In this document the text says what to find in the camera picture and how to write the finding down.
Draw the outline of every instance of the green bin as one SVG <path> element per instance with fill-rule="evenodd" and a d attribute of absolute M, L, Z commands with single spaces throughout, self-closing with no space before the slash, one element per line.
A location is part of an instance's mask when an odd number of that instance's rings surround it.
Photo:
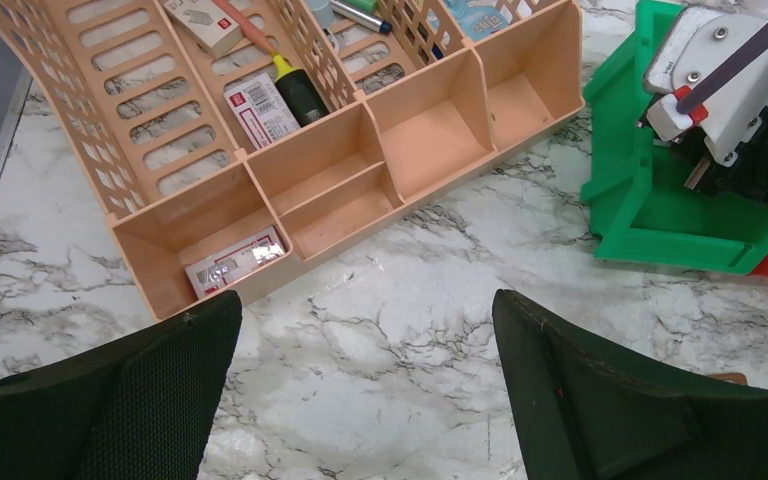
<path fill-rule="evenodd" d="M 651 95 L 643 73 L 682 6 L 637 5 L 634 33 L 584 89 L 593 109 L 593 173 L 581 189 L 597 258 L 748 274 L 768 254 L 768 207 L 684 187 L 692 170 L 637 127 Z"/>

